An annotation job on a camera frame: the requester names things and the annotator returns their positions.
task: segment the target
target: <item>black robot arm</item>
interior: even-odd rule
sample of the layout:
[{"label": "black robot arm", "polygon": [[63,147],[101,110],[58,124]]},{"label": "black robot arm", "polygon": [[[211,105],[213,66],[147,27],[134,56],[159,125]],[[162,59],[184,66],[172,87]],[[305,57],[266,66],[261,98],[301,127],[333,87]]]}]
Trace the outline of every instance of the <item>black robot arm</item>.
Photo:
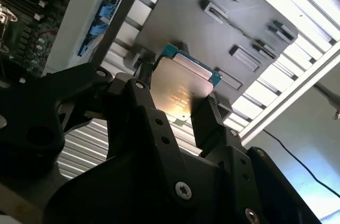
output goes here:
[{"label": "black robot arm", "polygon": [[[246,150],[208,97],[179,148],[147,84],[84,64],[0,92],[0,210],[22,223],[320,223],[262,149]],[[107,120],[107,160],[67,180],[64,135]]]}]

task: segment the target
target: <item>screw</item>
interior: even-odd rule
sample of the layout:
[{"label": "screw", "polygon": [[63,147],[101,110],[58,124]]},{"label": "screw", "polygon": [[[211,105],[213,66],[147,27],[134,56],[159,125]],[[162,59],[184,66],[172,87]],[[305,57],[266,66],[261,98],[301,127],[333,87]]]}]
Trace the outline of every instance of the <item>screw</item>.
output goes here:
[{"label": "screw", "polygon": [[176,183],[175,190],[177,195],[184,200],[189,200],[192,197],[190,187],[184,182]]},{"label": "screw", "polygon": [[234,130],[230,130],[230,133],[232,133],[232,135],[235,136],[235,137],[238,136],[238,133]]},{"label": "screw", "polygon": [[105,77],[105,76],[106,76],[106,73],[104,73],[104,72],[101,71],[101,70],[97,70],[96,72],[97,72],[97,74],[98,74],[99,76],[101,76],[101,77]]},{"label": "screw", "polygon": [[261,157],[265,157],[265,153],[261,150],[257,150],[257,153],[261,156]]},{"label": "screw", "polygon": [[144,89],[144,85],[141,84],[140,82],[135,83],[138,88]]},{"label": "screw", "polygon": [[0,115],[0,129],[4,128],[5,126],[7,126],[7,119],[5,119],[4,116]]},{"label": "screw", "polygon": [[259,217],[257,217],[256,213],[253,210],[247,208],[245,210],[245,216],[251,224],[260,224]]}]

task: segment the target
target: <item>motherboard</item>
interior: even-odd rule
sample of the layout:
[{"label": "motherboard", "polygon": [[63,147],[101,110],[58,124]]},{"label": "motherboard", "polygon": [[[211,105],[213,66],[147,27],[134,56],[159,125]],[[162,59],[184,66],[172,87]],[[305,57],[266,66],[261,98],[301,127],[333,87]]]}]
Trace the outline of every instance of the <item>motherboard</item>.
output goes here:
[{"label": "motherboard", "polygon": [[70,0],[0,0],[0,77],[41,76]]}]

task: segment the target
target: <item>black cable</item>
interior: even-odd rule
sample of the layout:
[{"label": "black cable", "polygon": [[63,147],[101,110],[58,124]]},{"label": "black cable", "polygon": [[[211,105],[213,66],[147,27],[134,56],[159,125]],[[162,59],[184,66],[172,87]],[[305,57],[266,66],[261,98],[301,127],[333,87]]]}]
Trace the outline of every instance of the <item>black cable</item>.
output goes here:
[{"label": "black cable", "polygon": [[0,65],[1,65],[2,75],[3,75],[4,79],[6,80],[5,67],[4,67],[4,63],[2,61],[2,53],[0,53]]},{"label": "black cable", "polygon": [[324,184],[322,181],[320,181],[313,173],[312,171],[300,160],[298,159],[290,150],[288,150],[286,148],[286,146],[274,135],[272,135],[271,133],[269,133],[266,130],[263,130],[266,134],[268,134],[270,137],[272,137],[274,140],[276,140],[281,146],[282,148],[290,155],[292,156],[300,165],[303,166],[304,169],[306,169],[306,171],[311,175],[311,177],[313,177],[313,179],[320,185],[322,185],[324,188],[328,189],[329,191],[331,191],[334,195],[336,195],[337,197],[340,198],[340,195],[333,190],[332,188],[328,187],[326,184]]}]

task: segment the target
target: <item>white wall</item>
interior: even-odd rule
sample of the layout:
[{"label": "white wall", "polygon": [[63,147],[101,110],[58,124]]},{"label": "white wall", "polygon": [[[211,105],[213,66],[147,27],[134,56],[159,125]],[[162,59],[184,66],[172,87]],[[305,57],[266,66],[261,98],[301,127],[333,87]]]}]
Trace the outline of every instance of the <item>white wall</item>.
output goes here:
[{"label": "white wall", "polygon": [[[340,94],[340,65],[320,82]],[[266,130],[279,138],[321,181],[340,193],[340,120],[332,121],[334,113],[328,101],[310,89]],[[317,217],[324,218],[340,209],[340,199],[316,183],[270,136],[261,132],[246,147],[253,145],[272,157]]]}]

